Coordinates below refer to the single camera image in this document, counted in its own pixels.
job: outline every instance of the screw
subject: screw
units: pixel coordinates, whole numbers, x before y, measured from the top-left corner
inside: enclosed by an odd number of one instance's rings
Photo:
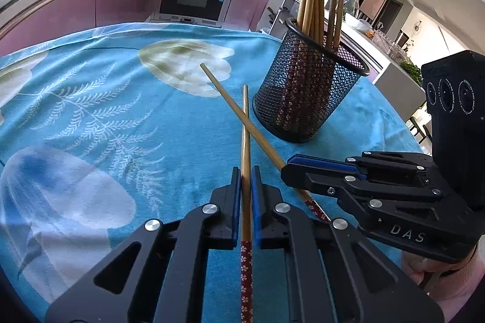
[[[145,222],[145,230],[155,231],[160,228],[160,221],[156,219],[150,219]]]
[[[215,204],[205,204],[203,207],[202,207],[202,212],[207,214],[207,215],[210,215],[212,213],[215,213],[217,212],[217,205]]]
[[[345,230],[349,224],[345,219],[337,218],[333,221],[332,225],[337,230]]]
[[[275,205],[275,211],[279,213],[287,213],[289,211],[289,205],[287,203],[278,203]]]
[[[370,200],[369,205],[373,208],[380,208],[380,207],[382,207],[382,201],[381,200]]]

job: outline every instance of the pen holder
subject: pen holder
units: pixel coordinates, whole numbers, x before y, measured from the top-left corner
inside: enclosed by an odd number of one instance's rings
[[[335,53],[302,33],[296,19],[286,19],[285,25],[288,32],[253,98],[253,110],[273,135],[300,143],[315,136],[359,77],[370,71],[345,45]]]

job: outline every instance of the fern print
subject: fern print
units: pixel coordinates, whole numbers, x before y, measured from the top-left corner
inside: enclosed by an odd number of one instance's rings
[[[130,134],[149,118],[152,111],[144,116],[135,119],[113,119],[118,115],[123,115],[140,100],[140,95],[129,103],[122,105],[110,105],[109,102],[121,94],[129,85],[127,79],[123,85],[105,91],[94,89],[102,88],[114,65],[101,77],[95,81],[84,83],[77,86],[60,87],[71,77],[79,73],[85,66],[84,64],[70,70],[62,75],[55,82],[42,88],[36,94],[19,93],[19,95],[32,96],[33,104],[27,112],[26,119],[20,125],[22,127],[37,114],[41,107],[41,101],[47,96],[56,99],[55,105],[50,114],[41,123],[30,127],[32,130],[39,130],[47,126],[54,125],[60,117],[70,113],[70,121],[66,127],[56,134],[45,137],[46,140],[59,140],[65,137],[74,137],[72,143],[65,147],[65,151],[81,149],[79,157],[90,156],[93,165],[105,163],[108,173],[120,181],[134,186],[138,192],[145,196],[152,211],[158,213],[158,208],[162,201],[160,181],[162,170],[154,167],[163,161],[164,157],[157,160],[148,160],[147,156],[161,148],[162,144],[150,149],[138,146],[155,134],[155,128],[145,134]]]

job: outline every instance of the camera lens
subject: camera lens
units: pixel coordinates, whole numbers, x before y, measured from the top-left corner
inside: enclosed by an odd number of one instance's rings
[[[426,86],[426,91],[428,92],[429,103],[434,106],[436,104],[436,90],[431,82],[428,82],[428,85]]]
[[[440,101],[443,109],[447,112],[453,111],[454,95],[453,88],[448,79],[440,81]]]
[[[461,109],[468,115],[475,107],[475,96],[468,81],[461,81],[458,88],[458,96],[460,98]]]

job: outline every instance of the table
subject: table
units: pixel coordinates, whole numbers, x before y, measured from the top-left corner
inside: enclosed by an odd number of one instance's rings
[[[229,182],[241,124],[198,65],[241,103],[241,86],[251,99],[279,45],[258,33],[128,23],[0,58],[0,265],[40,320],[145,220],[183,218]],[[366,78],[307,144],[260,129],[283,158],[420,150]],[[310,214],[254,142],[251,159],[263,182]],[[330,218],[356,223],[332,198],[315,199]],[[397,250],[379,247],[398,261]],[[285,321],[282,251],[255,250],[253,262],[255,321]],[[203,321],[238,321],[239,280],[239,250],[211,251]]]

